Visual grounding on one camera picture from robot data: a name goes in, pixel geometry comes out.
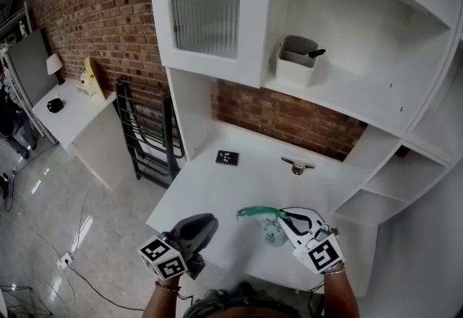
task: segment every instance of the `wall outlet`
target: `wall outlet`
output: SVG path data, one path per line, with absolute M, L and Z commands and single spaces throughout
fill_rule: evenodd
M 59 269 L 61 269 L 61 270 L 65 270 L 67 268 L 67 265 L 69 265 L 71 263 L 72 263 L 72 259 L 71 259 L 71 255 L 69 255 L 69 253 L 64 254 L 63 257 L 61 258 L 61 260 L 59 260 L 59 262 L 56 262 Z

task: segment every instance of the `yellow object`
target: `yellow object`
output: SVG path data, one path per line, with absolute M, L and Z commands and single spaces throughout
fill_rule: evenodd
M 80 85 L 77 89 L 90 97 L 96 94 L 99 99 L 105 100 L 106 98 L 96 76 L 96 64 L 94 60 L 91 57 L 87 57 L 84 61 L 84 66 L 85 71 L 80 75 Z

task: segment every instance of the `table lamp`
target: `table lamp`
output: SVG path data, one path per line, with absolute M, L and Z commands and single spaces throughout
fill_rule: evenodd
M 63 63 L 59 59 L 59 56 L 56 53 L 53 53 L 50 57 L 46 59 L 46 68 L 48 75 L 55 74 L 58 79 L 58 85 L 64 83 L 64 79 L 59 73 L 59 70 L 63 67 Z

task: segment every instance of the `ribbed glass panel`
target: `ribbed glass panel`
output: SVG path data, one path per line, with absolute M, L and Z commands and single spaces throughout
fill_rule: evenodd
M 239 0 L 172 0 L 177 48 L 235 59 Z

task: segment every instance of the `lamp shade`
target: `lamp shade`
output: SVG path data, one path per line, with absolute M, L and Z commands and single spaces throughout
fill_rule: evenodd
M 46 59 L 46 69 L 48 75 L 56 73 L 63 67 L 63 63 L 59 59 L 59 56 L 56 53 L 53 53 L 50 57 Z

